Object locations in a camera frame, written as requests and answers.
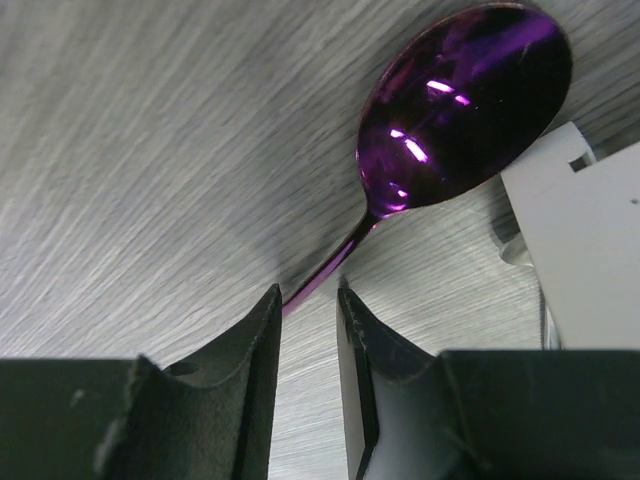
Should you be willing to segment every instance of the spoon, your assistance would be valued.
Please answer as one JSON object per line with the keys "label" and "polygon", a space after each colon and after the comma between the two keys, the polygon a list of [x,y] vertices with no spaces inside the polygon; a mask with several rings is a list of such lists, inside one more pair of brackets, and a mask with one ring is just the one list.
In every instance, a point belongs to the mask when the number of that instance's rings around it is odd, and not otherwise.
{"label": "spoon", "polygon": [[517,4],[464,10],[411,41],[362,112],[356,160],[366,212],[285,301],[283,316],[381,220],[456,197],[520,156],[560,110],[571,66],[555,21]]}

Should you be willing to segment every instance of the stainless steel surface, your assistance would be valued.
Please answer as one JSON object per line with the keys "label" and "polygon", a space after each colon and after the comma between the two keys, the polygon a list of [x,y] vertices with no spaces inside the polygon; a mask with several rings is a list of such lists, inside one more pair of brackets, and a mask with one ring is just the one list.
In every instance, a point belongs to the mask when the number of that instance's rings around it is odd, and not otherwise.
{"label": "stainless steel surface", "polygon": [[[2,354],[166,365],[273,281],[286,295],[355,224],[369,90],[409,38],[471,2],[1,3]],[[575,53],[558,124],[596,147],[640,140],[640,5],[538,3]],[[535,275],[496,255],[513,233],[496,179],[389,219],[344,271],[423,349],[535,348]],[[336,285],[284,325],[276,480],[346,476]]]}
{"label": "stainless steel surface", "polygon": [[[522,233],[516,234],[515,237],[502,246],[500,258],[509,265],[521,265],[535,269]],[[540,341],[542,348],[544,350],[559,350],[562,348],[562,341],[542,291],[540,292],[540,303]]]}

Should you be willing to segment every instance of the spoon handle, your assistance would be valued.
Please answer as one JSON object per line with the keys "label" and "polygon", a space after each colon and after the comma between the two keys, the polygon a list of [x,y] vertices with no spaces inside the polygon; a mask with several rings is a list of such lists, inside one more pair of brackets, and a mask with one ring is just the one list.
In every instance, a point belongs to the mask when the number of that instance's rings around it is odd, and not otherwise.
{"label": "spoon handle", "polygon": [[282,305],[282,317],[294,311],[311,293],[324,282],[333,271],[355,250],[367,234],[376,226],[379,219],[366,211],[358,225],[315,272],[298,287],[298,289]]}

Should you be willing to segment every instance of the white bracket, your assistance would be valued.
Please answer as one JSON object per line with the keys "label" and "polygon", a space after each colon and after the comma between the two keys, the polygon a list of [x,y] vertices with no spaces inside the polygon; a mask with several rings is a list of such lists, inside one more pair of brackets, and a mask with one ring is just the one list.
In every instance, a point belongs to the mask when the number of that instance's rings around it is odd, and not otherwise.
{"label": "white bracket", "polygon": [[502,173],[565,348],[640,348],[640,143],[595,162],[573,123]]}

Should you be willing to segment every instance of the metallic purple spoon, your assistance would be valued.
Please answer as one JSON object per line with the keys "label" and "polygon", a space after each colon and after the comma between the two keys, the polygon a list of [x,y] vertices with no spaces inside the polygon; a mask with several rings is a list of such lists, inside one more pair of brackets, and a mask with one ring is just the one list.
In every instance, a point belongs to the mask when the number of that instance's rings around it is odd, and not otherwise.
{"label": "metallic purple spoon", "polygon": [[356,159],[366,213],[285,302],[283,316],[380,220],[460,195],[520,156],[560,110],[571,69],[560,27],[522,5],[471,8],[416,37],[362,113]]}

